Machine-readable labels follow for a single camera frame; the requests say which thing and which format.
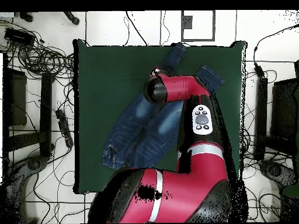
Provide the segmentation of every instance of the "wire bundle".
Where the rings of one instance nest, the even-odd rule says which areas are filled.
[[[65,108],[66,107],[69,107],[73,113],[73,109],[71,107],[74,106],[74,104],[70,101],[69,99],[69,95],[70,93],[72,92],[73,88],[71,86],[71,80],[73,78],[73,70],[74,70],[74,55],[73,54],[70,54],[68,56],[66,56],[66,54],[63,52],[63,50],[59,49],[59,48],[55,48],[55,47],[45,47],[44,45],[42,45],[42,43],[44,43],[44,41],[42,40],[40,34],[38,32],[35,32],[35,31],[28,31],[26,29],[24,29],[23,27],[20,27],[19,25],[16,25],[14,23],[8,23],[6,21],[1,21],[0,22],[0,26],[5,26],[5,27],[10,27],[9,25],[12,25],[12,26],[16,26],[19,28],[20,31],[22,32],[26,32],[26,33],[30,33],[32,35],[35,36],[35,42],[34,42],[34,46],[33,47],[28,47],[28,46],[25,46],[25,45],[20,45],[20,44],[16,44],[16,43],[13,43],[13,42],[10,42],[8,41],[7,42],[7,45],[2,45],[0,44],[0,49],[2,52],[5,52],[5,53],[8,53],[8,54],[11,54],[11,55],[8,55],[8,57],[10,58],[9,60],[9,66],[11,66],[13,69],[14,67],[17,67],[19,68],[21,71],[24,69],[28,72],[28,74],[31,76],[31,78],[29,79],[35,79],[35,80],[40,80],[41,79],[41,75],[43,73],[46,73],[46,72],[50,72],[52,73],[57,82],[64,87],[64,96],[65,96],[65,100],[63,102],[59,102],[59,106],[57,106],[57,109],[60,109],[61,107],[64,108],[64,111],[65,111]],[[18,58],[21,66],[16,66],[14,64],[14,58]],[[66,85],[63,85],[58,79],[69,79],[69,82],[66,84]],[[35,95],[37,97],[40,97],[39,95],[37,94],[33,94],[31,93],[29,90],[27,90],[31,95]],[[38,100],[38,102],[40,104],[43,104],[43,101],[42,99]],[[40,108],[39,104],[37,104],[37,102],[35,100],[32,100],[30,102],[27,102],[27,103],[35,103],[35,105]],[[39,134],[30,118],[30,116],[28,115],[28,113],[26,112],[25,109],[22,109],[23,111],[25,111],[26,115],[29,117],[30,119],[30,122],[34,128],[34,131],[36,132],[37,136],[39,137]],[[56,141],[55,141],[55,150],[57,149],[56,147],[56,144],[57,144],[57,141],[62,138],[63,136],[59,137]],[[27,158],[30,157],[30,155],[38,150],[39,147],[33,151],[31,151],[29,153],[29,155],[27,156]],[[61,219],[59,219],[58,217],[58,214],[59,214],[59,208],[60,208],[60,204],[58,202],[58,192],[59,192],[59,187],[60,185],[63,185],[63,186],[73,186],[72,185],[66,185],[64,183],[61,182],[61,180],[63,179],[63,177],[67,174],[67,173],[70,173],[70,172],[73,172],[74,171],[67,171],[60,179],[57,177],[57,175],[55,174],[55,171],[57,170],[57,168],[59,167],[59,165],[62,163],[62,161],[64,160],[64,158],[67,156],[67,154],[70,153],[70,149],[64,154],[64,155],[61,155],[59,157],[55,157],[55,150],[54,150],[54,156],[53,156],[53,159],[48,162],[48,164],[50,163],[53,163],[53,171],[39,184],[38,183],[38,180],[39,180],[39,174],[37,174],[37,180],[33,186],[33,189],[31,192],[29,192],[26,196],[28,197],[29,194],[31,193],[34,193],[35,196],[40,199],[41,201],[43,201],[44,203],[46,203],[48,205],[48,211],[46,213],[46,215],[43,217],[41,223],[44,223],[44,220],[45,218],[47,217],[47,215],[49,214],[50,210],[51,210],[51,205],[50,203],[53,203],[53,202],[49,202],[49,201],[46,201],[44,200],[42,197],[40,197],[37,193],[36,193],[36,188],[38,186],[40,186],[40,184],[42,184],[46,179],[49,178],[50,175],[54,174],[57,181],[59,182],[58,184],[58,188],[57,188],[57,204],[54,208],[54,216],[48,220],[46,223],[49,223],[53,218],[56,219],[57,223],[61,224],[61,222],[65,219],[66,216],[69,216],[69,215],[76,215],[76,214],[80,214],[82,212],[85,212],[86,210],[88,210],[88,208],[85,208],[85,202],[83,203],[84,204],[84,210],[83,211],[80,211],[80,212],[77,212],[77,213],[71,213],[71,214],[66,214],[64,215]],[[54,167],[54,162],[56,160],[60,160],[59,164]],[[14,164],[14,162],[11,162],[11,165],[12,166],[15,166],[17,165],[18,163],[24,161],[26,159],[23,159],[17,163]],[[14,175],[16,174],[16,170],[13,170],[9,175],[5,176],[4,177],[4,180],[3,182],[0,184],[0,188],[1,188],[1,191],[8,185],[12,184],[15,180],[19,179],[19,178],[14,178]]]
[[[276,78],[277,78],[277,72],[275,70],[267,70],[267,71],[264,71],[264,73],[266,74],[266,76],[268,75],[267,73],[268,72],[274,72],[275,73],[275,79],[272,81],[272,82],[269,82],[269,83],[273,83]],[[247,72],[246,73],[246,79],[252,77],[252,76],[255,76],[256,73],[255,72]],[[247,180],[249,178],[252,178],[259,169],[259,166],[258,166],[258,162],[255,161],[253,159],[253,153],[252,153],[252,149],[254,147],[254,142],[253,142],[253,138],[255,137],[254,135],[251,135],[249,133],[249,129],[252,125],[252,123],[254,122],[255,120],[255,115],[254,115],[254,111],[256,110],[253,109],[251,110],[249,108],[249,106],[247,104],[246,105],[246,108],[248,110],[248,112],[245,114],[245,118],[248,117],[248,116],[252,116],[253,119],[250,123],[250,125],[245,128],[244,130],[244,138],[243,140],[240,140],[240,142],[243,142],[244,144],[244,151],[245,151],[245,154],[244,154],[244,171],[246,169],[249,169],[249,168],[254,168],[255,169],[255,172],[253,175],[249,176],[249,177],[245,177],[243,178],[243,180]],[[285,155],[283,153],[280,153],[280,152],[270,152],[270,151],[266,151],[265,152],[265,155],[271,155],[272,157],[270,158],[270,160],[274,161],[274,162],[278,162],[280,164],[284,164],[287,159],[291,159],[291,156],[288,156],[288,155]],[[272,193],[266,193],[266,194],[262,194],[259,198],[257,198],[257,196],[249,189],[246,187],[246,189],[254,196],[255,199],[249,199],[248,201],[255,201],[255,207],[256,208],[256,216],[255,217],[249,217],[248,220],[251,220],[251,221],[254,221],[256,222],[258,216],[260,215],[260,217],[262,218],[262,220],[264,222],[267,222],[267,220],[265,219],[265,217],[263,216],[263,214],[268,214],[269,212],[271,212],[272,214],[274,214],[274,216],[276,217],[276,219],[280,219],[280,208],[278,207],[275,207],[273,205],[271,206],[265,206],[264,203],[261,202],[261,199],[266,197],[266,196],[272,196],[272,197],[275,197],[277,198],[278,200],[280,200],[280,197],[278,197],[277,195],[275,194],[272,194]]]

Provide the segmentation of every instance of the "tile floor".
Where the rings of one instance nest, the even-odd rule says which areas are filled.
[[[93,45],[124,45],[128,39],[128,20],[125,12],[73,12],[73,14],[80,19],[78,26],[73,25],[62,12],[37,12],[33,13],[34,21],[27,23],[19,17],[8,19],[28,30],[37,31],[40,33],[42,39],[45,41],[45,46],[52,46],[62,49],[67,55],[73,53],[72,41],[73,39],[86,40],[91,46]],[[173,42],[180,41],[180,11],[145,11],[145,12],[128,12],[137,29],[145,41],[151,46],[158,46],[160,44],[170,45]],[[193,15],[194,23],[201,23],[205,21],[210,25],[211,20],[202,20],[205,13],[201,11],[189,11],[185,15]],[[160,37],[160,19],[164,21],[161,29]],[[298,23],[298,14],[296,11],[290,10],[217,10],[216,11],[216,32],[215,42],[194,42],[192,45],[197,46],[229,46],[235,40],[245,40],[248,43],[246,51],[246,70],[253,72],[253,49],[256,43],[263,37],[275,33],[284,27],[292,26]],[[143,41],[139,38],[137,32],[129,24],[130,38],[128,46],[144,46]],[[193,24],[193,29],[199,30],[202,34],[202,39],[208,39],[210,36],[209,30],[203,29],[200,25]],[[273,36],[263,40],[259,49],[256,52],[256,60],[260,61],[260,65],[265,70],[275,70],[277,72],[277,81],[295,77],[293,62],[299,59],[299,29],[285,31],[280,35]],[[197,33],[189,32],[188,35],[197,35]],[[0,44],[4,36],[4,27],[0,27]],[[275,79],[275,74],[269,72],[269,81]],[[246,103],[245,113],[250,112],[255,108],[255,94],[256,94],[256,80],[253,76],[246,81]],[[61,83],[68,83],[68,79],[62,79]],[[269,84],[268,100],[271,101],[273,84]],[[27,93],[26,101],[38,101],[39,97],[33,94],[40,94],[40,82],[29,79],[27,81],[27,89],[31,93]],[[63,87],[56,81],[53,83],[53,105],[56,109],[57,104],[63,102],[65,96],[63,94]],[[37,129],[39,129],[39,109],[34,103],[27,104],[29,116]],[[66,108],[66,115],[73,118],[74,114],[70,107]],[[245,118],[245,127],[249,133],[253,135],[254,115],[248,114]],[[72,120],[69,121],[70,130],[74,129]],[[270,111],[267,119],[268,127],[270,126]],[[53,133],[52,140],[56,140],[61,136],[56,117],[53,117]],[[21,134],[32,131],[30,122],[24,127],[14,127],[11,135]],[[63,139],[59,139],[56,145],[56,154],[58,157],[63,155],[67,148]],[[19,149],[16,152],[11,152],[10,158],[15,162],[27,156],[31,151],[38,148],[38,145]],[[72,191],[74,183],[74,152],[66,156],[63,160],[58,160],[48,166],[40,173],[39,183],[37,184],[37,193],[46,201],[50,202],[50,213],[44,220],[44,223],[57,223],[54,214],[59,206],[59,221],[62,223],[85,223],[87,221],[87,213],[90,203],[94,197],[94,193],[87,195],[76,195]],[[57,167],[55,175],[65,185],[59,185],[58,180],[53,174],[53,167]],[[278,195],[276,185],[264,178],[258,170],[254,167],[249,167],[244,171],[245,184],[257,197],[264,193],[274,193]],[[48,205],[41,202],[32,192],[33,185],[36,181],[36,175],[29,180],[26,189],[26,206],[29,217],[39,217],[40,221],[48,211]],[[248,191],[248,199],[250,206],[250,217],[255,220],[248,220],[249,222],[263,221],[256,207],[255,196]],[[273,205],[279,211],[279,200],[275,197],[267,196],[262,200],[265,207]],[[263,210],[263,217],[266,221],[276,221],[277,217],[274,213]]]

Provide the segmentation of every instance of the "dark green cloth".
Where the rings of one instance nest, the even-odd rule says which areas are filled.
[[[119,115],[138,95],[151,70],[170,47],[79,47],[79,193],[102,191],[115,170],[101,164],[106,138]],[[225,84],[217,98],[239,168],[239,123],[242,86],[242,49],[234,47],[188,47],[175,75],[194,75],[202,65],[211,67]],[[158,164],[176,169],[176,147]]]

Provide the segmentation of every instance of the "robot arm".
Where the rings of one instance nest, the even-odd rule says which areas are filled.
[[[144,87],[151,103],[184,100],[176,172],[126,170],[96,196],[89,223],[227,222],[231,209],[220,119],[212,94],[195,76],[156,69]]]

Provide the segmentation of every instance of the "jeans leg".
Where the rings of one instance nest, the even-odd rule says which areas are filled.
[[[172,75],[178,67],[180,60],[185,56],[185,53],[186,47],[182,43],[177,43],[174,48],[168,52],[159,67],[169,75]]]
[[[177,43],[161,62],[160,68],[170,75],[173,74],[185,53],[186,47]],[[159,104],[147,102],[143,94],[139,94],[110,132],[103,149],[102,163],[113,169],[119,169],[123,165],[130,166],[127,159],[134,153],[135,147],[139,146],[144,136],[142,129],[160,107]]]
[[[129,166],[154,167],[178,141],[183,101],[169,102],[145,126],[145,133],[132,153]]]
[[[125,109],[116,121],[103,149],[102,163],[113,169],[123,167],[127,153],[136,146],[137,137],[151,119],[158,104],[149,103],[142,93]]]
[[[199,71],[197,71],[196,76],[210,91],[216,92],[224,83],[224,80],[207,65],[203,65]]]

